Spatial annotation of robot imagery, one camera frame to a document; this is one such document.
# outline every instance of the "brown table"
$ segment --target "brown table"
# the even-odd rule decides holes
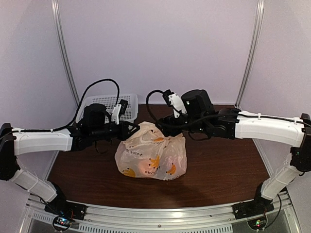
[[[152,110],[159,117],[172,113],[164,105],[152,105]],[[151,118],[145,105],[140,105],[136,123],[144,120]],[[185,138],[187,173],[176,180],[138,179],[119,173],[114,159],[118,140],[104,155],[94,147],[60,152],[49,180],[72,201],[127,208],[179,208],[252,199],[258,184],[269,177],[251,139],[197,142],[186,134]],[[108,145],[100,142],[99,148],[104,150]]]

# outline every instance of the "plastic bag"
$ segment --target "plastic bag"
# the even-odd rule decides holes
[[[143,122],[140,130],[119,144],[115,154],[119,172],[137,178],[173,180],[186,173],[185,138],[164,137],[150,122]]]

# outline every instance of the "white backdrop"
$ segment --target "white backdrop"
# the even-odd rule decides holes
[[[256,57],[242,109],[284,117],[311,115],[311,2],[266,1]],[[290,147],[260,142],[273,171]],[[303,233],[311,232],[311,174],[288,187]]]
[[[64,38],[81,97],[91,82],[115,79],[145,103],[154,89],[206,89],[234,104],[242,82],[256,0],[61,0]],[[100,84],[89,95],[114,94]],[[163,102],[158,95],[152,102]]]
[[[0,3],[0,124],[54,128],[72,118],[75,105],[66,79],[49,0]],[[44,176],[53,152],[19,156]],[[16,233],[28,193],[0,181],[0,232]]]

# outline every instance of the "white basket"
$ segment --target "white basket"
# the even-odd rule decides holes
[[[81,104],[81,108],[78,112],[76,123],[78,123],[83,118],[83,113],[85,107],[93,104],[100,103],[106,106],[107,112],[112,113],[113,108],[116,106],[117,97],[114,95],[102,95],[102,96],[90,96],[84,99]],[[119,96],[120,100],[127,100],[128,105],[125,111],[125,114],[120,117],[120,120],[126,120],[134,123],[134,120],[137,118],[138,114],[138,98],[136,94],[124,94]]]

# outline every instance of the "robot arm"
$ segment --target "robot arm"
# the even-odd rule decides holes
[[[85,206],[66,201],[56,184],[40,179],[17,163],[17,156],[38,151],[77,151],[92,146],[99,140],[126,140],[139,126],[119,118],[125,113],[127,101],[121,100],[110,115],[102,104],[84,109],[84,117],[75,125],[62,130],[24,130],[5,123],[0,129],[0,180],[12,181],[42,198],[46,211],[63,213],[72,210],[76,219],[83,219]]]
[[[182,131],[203,133],[207,139],[222,137],[228,139],[255,138],[264,139],[292,146],[282,166],[268,180],[261,183],[255,198],[233,206],[236,219],[262,214],[265,210],[273,210],[272,200],[278,193],[303,172],[311,171],[311,121],[310,116],[284,118],[254,114],[239,109],[222,109],[218,112],[205,90],[192,90],[178,97],[170,90],[162,92],[168,106],[176,106],[174,114],[156,119],[157,127],[165,136],[176,136]]]

